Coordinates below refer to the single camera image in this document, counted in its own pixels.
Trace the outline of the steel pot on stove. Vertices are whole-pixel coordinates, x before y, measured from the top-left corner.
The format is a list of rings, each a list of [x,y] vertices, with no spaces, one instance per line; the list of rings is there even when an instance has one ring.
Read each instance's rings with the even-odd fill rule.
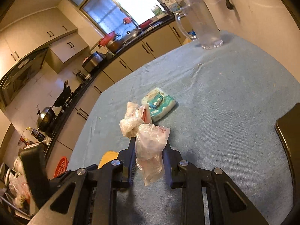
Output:
[[[37,106],[37,110],[38,110],[37,130],[41,132],[46,132],[50,128],[51,124],[53,123],[56,114],[52,106],[45,107],[42,111]]]

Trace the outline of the clear glass pitcher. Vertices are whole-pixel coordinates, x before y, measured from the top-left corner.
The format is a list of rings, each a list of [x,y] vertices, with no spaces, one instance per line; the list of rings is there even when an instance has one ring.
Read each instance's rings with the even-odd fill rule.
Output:
[[[185,30],[182,18],[190,23],[195,35]],[[223,40],[220,31],[203,0],[190,0],[190,3],[175,14],[175,20],[181,33],[192,41],[198,41],[205,50],[221,47]]]

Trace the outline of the beige upper cabinet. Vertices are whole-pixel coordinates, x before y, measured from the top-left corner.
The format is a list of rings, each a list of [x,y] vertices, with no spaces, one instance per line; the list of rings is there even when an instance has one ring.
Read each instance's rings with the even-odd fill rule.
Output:
[[[1,78],[33,51],[57,44],[59,55],[78,54],[89,45],[58,9],[25,17],[1,31]]]

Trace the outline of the green detergent bottle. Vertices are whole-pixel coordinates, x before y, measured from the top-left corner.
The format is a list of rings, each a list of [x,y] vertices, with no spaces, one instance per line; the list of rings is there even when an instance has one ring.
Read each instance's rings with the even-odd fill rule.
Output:
[[[162,17],[165,16],[165,13],[164,11],[157,5],[157,4],[154,4],[152,7],[151,7],[151,11],[153,12],[153,14],[155,15],[155,17],[157,19],[160,19]]]

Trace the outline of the beige lower cabinets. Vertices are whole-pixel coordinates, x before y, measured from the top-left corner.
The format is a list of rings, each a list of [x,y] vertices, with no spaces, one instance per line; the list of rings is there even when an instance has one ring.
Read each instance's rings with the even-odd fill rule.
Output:
[[[112,58],[102,60],[93,69],[91,78],[80,84],[71,94],[57,116],[45,158],[49,159],[52,151],[61,146],[64,140],[70,143],[70,146],[65,148],[73,150],[96,102],[91,99],[92,95],[99,96],[133,71],[180,47],[185,38],[172,16],[156,22],[153,27],[148,27],[139,38],[120,49]]]

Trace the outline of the black phone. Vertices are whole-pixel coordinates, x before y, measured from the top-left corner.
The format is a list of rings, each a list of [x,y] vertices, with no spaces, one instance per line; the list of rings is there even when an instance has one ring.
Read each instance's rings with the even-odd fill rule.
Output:
[[[300,113],[299,103],[278,118],[274,128],[285,150],[293,186],[293,202],[299,201],[299,154],[300,154]]]

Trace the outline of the clear plastic bag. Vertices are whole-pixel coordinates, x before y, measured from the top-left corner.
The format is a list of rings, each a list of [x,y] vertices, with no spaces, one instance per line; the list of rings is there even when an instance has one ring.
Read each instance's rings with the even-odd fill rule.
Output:
[[[119,122],[124,137],[135,137],[137,167],[144,185],[159,180],[164,174],[162,151],[167,145],[170,128],[154,125],[148,106],[127,102],[124,118]]]

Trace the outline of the red basin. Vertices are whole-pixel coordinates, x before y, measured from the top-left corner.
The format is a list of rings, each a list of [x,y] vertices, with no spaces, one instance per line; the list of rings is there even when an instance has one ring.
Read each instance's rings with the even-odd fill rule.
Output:
[[[108,44],[109,41],[113,40],[116,37],[115,31],[112,31],[105,35],[102,39],[99,40],[98,46],[99,47],[104,47]]]

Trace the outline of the blue tablecloth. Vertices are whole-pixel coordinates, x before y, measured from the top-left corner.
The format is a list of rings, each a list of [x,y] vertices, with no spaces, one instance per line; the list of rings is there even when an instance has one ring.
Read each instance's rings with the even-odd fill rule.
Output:
[[[98,164],[126,149],[119,128],[127,103],[158,87],[176,100],[159,125],[169,143],[197,167],[222,168],[269,224],[281,224],[293,204],[288,160],[275,131],[299,102],[299,82],[272,56],[228,32],[224,45],[188,43],[140,67],[105,90],[75,145],[69,169]]]

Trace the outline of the black frying pan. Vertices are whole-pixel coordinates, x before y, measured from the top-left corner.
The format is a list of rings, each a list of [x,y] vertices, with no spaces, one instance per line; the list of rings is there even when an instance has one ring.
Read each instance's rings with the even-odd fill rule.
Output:
[[[71,88],[70,88],[70,86],[68,86],[68,80],[66,80],[64,82],[63,92],[58,96],[58,98],[54,102],[53,106],[54,107],[62,107],[70,95],[71,95]]]

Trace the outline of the glass pot lid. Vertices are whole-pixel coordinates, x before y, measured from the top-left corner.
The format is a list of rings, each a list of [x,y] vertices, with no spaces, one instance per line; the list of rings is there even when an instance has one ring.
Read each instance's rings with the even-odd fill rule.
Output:
[[[124,32],[123,33],[124,43],[128,43],[128,42],[134,40],[140,33],[141,33],[141,30],[139,28],[135,28],[131,31]]]

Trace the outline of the teal tissue pack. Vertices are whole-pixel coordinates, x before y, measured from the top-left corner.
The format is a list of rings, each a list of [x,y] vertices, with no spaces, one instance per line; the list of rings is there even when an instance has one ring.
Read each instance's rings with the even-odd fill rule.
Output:
[[[162,119],[176,106],[175,99],[158,87],[148,92],[141,103],[148,106],[153,122]]]

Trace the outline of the black range hood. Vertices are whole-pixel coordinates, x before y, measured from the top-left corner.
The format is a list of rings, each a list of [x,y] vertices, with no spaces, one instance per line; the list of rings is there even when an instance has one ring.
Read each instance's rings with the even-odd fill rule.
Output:
[[[1,110],[11,104],[16,95],[42,68],[48,47],[36,50],[20,60],[1,79]]]

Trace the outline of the yellow box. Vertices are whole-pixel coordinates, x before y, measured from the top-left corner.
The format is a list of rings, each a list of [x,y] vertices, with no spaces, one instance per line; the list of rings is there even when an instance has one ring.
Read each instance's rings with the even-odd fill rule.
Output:
[[[107,151],[101,158],[98,165],[98,169],[102,168],[106,163],[111,162],[112,160],[117,159],[119,153],[116,151]]]

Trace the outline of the red plastic basket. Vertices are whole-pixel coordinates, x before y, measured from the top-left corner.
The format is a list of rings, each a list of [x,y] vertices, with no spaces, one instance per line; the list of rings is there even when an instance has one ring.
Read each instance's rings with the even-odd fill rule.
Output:
[[[56,167],[56,169],[55,169],[55,172],[54,172],[54,178],[56,178],[56,177],[58,177],[59,175],[61,175],[61,174],[63,174],[64,172],[66,172],[66,170],[67,170],[67,167],[68,167],[68,163],[69,163],[69,161],[68,161],[68,159],[65,157],[65,156],[63,156],[60,160],[59,160],[59,162],[58,162],[58,164],[57,164],[57,167]]]

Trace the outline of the silver rice cooker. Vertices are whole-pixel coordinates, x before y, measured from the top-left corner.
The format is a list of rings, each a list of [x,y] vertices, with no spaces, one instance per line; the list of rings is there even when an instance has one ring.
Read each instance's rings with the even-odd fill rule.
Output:
[[[104,54],[96,51],[84,60],[82,67],[90,74],[92,70],[105,59],[105,57]]]

